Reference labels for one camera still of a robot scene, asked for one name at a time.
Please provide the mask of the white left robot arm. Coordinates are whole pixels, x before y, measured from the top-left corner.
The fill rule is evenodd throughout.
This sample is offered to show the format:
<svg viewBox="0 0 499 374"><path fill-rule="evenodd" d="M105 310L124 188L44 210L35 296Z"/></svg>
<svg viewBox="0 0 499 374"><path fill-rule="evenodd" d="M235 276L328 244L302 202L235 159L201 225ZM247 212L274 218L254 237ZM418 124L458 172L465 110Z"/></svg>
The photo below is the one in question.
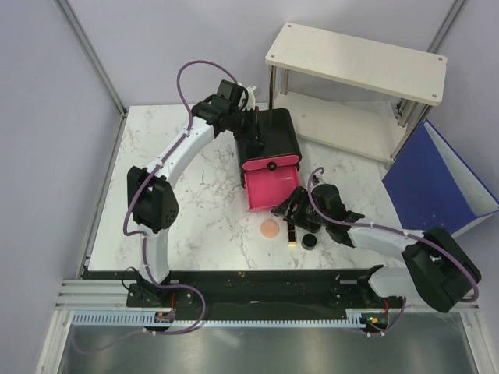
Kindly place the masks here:
<svg viewBox="0 0 499 374"><path fill-rule="evenodd" d="M128 209L122 230L127 237L141 237L140 275L150 281L144 297L154 306L170 300L171 288L165 282L168 265L169 229L179 214L174 188L195 156L218 135L247 134L251 111L215 115L199 110L189 112L189 122L156 159L145 168L132 167L127 173Z"/></svg>

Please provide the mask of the black round jar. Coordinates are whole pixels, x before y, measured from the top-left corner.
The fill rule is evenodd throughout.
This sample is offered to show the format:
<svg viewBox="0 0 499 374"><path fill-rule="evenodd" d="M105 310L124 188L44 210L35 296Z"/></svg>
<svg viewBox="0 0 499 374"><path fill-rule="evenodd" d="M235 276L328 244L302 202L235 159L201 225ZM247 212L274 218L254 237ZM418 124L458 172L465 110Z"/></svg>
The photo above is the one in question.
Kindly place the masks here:
<svg viewBox="0 0 499 374"><path fill-rule="evenodd" d="M313 234L305 234L301 240L301 246L303 249L310 251L315 249L317 245L317 237Z"/></svg>

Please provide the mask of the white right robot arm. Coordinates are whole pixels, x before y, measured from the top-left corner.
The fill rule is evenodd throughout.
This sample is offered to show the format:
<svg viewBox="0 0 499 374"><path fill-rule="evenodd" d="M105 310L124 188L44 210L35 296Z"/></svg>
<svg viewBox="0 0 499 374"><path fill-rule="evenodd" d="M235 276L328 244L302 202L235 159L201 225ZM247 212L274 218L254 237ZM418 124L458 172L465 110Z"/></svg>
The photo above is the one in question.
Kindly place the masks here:
<svg viewBox="0 0 499 374"><path fill-rule="evenodd" d="M307 192L299 186L273 215L310 233L324 229L334 242L368 249L404 263L402 268L374 266L357 287L365 306L384 298L421 298L438 312L459 302L473 302L482 275L453 237L441 227L402 231L377 225L345 207L335 185L322 184Z"/></svg>

